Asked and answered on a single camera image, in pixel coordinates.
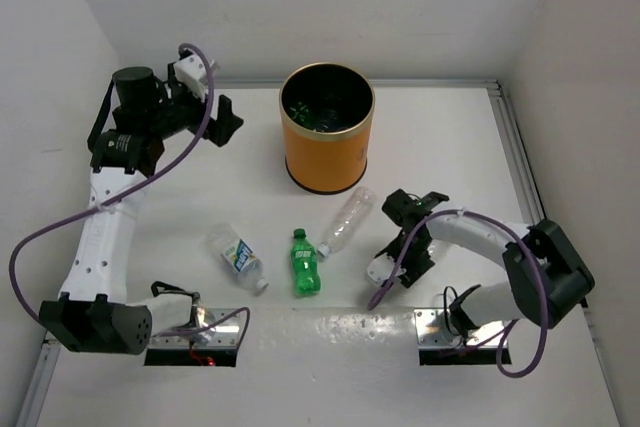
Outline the clear ribbed bottle white cap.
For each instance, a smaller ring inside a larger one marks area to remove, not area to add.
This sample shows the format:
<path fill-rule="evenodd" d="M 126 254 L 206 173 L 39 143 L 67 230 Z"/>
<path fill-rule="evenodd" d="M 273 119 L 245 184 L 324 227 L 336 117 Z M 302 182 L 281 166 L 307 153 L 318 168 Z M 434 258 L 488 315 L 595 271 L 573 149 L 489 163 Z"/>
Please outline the clear ribbed bottle white cap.
<path fill-rule="evenodd" d="M 363 224 L 376 201 L 373 191 L 358 187 L 330 222 L 317 246 L 317 252 L 324 259 L 342 250 Z"/>

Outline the clear bottle white blue label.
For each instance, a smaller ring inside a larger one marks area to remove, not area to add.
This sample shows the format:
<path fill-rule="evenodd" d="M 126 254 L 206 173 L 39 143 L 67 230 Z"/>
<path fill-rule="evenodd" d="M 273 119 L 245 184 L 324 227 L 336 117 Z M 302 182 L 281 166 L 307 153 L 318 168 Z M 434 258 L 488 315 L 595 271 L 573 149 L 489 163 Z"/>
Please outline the clear bottle white blue label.
<path fill-rule="evenodd" d="M 263 263 L 244 239 L 228 224 L 215 224 L 206 237 L 206 247 L 234 273 L 238 284 L 261 295 L 269 286 Z"/>

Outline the clear bottle dark green label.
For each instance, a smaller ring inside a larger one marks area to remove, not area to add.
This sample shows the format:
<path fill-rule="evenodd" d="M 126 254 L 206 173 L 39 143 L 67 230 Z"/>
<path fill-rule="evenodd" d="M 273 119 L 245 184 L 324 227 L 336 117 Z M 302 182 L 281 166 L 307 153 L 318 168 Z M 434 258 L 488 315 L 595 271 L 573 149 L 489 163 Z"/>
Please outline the clear bottle dark green label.
<path fill-rule="evenodd" d="M 451 244 L 449 242 L 433 240 L 428 247 L 430 261 L 434 265 L 440 263 L 449 251 L 450 247 Z"/>

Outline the green bottle sideways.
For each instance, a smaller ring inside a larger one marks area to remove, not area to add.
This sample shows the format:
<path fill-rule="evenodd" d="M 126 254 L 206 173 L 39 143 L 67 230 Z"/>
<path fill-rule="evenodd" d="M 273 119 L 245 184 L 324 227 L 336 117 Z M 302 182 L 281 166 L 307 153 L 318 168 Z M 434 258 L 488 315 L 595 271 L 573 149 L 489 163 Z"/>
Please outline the green bottle sideways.
<path fill-rule="evenodd" d="M 317 114 L 306 102 L 296 101 L 285 107 L 287 116 L 297 125 L 307 130 L 314 130 Z"/>

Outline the large clear crushed bottle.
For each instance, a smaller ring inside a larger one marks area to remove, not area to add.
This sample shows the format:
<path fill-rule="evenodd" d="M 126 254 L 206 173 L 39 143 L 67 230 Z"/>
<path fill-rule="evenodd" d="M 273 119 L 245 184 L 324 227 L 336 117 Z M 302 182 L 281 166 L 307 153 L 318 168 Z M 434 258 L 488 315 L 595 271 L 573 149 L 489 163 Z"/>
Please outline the large clear crushed bottle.
<path fill-rule="evenodd" d="M 336 109 L 322 109 L 316 116 L 313 130 L 321 133 L 335 133 L 347 130 L 350 123 Z"/>

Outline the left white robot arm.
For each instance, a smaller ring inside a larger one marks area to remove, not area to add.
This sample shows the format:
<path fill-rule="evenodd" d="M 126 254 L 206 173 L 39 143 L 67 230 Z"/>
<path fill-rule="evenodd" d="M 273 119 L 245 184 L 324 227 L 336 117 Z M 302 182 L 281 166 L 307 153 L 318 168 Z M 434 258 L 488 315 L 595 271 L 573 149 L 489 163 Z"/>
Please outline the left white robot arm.
<path fill-rule="evenodd" d="M 166 81 L 148 67 L 113 74 L 88 138 L 90 214 L 57 300 L 42 302 L 38 313 L 69 351 L 138 355 L 155 337 L 195 340 L 213 330 L 198 317 L 202 307 L 194 291 L 155 282 L 150 298 L 130 303 L 126 288 L 139 210 L 165 140 L 189 130 L 222 147 L 243 124 L 226 96 L 219 98 L 219 116 L 211 116 L 212 76 L 212 66 L 202 61 L 169 65 Z"/>

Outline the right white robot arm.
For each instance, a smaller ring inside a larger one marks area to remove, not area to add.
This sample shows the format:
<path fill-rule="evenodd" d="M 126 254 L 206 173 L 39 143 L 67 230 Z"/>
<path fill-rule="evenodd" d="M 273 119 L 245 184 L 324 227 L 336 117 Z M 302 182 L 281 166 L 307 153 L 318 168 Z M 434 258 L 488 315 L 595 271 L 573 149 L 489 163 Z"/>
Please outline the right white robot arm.
<path fill-rule="evenodd" d="M 402 189 L 386 198 L 382 211 L 400 231 L 369 266 L 380 287 L 376 300 L 395 284 L 411 288 L 433 268 L 429 249 L 435 241 L 469 250 L 507 276 L 499 284 L 468 288 L 450 305 L 448 322 L 456 336 L 520 319 L 552 329 L 593 290 L 592 273 L 557 223 L 504 224 L 469 210 L 441 209 L 448 199 L 438 192 L 413 198 Z"/>

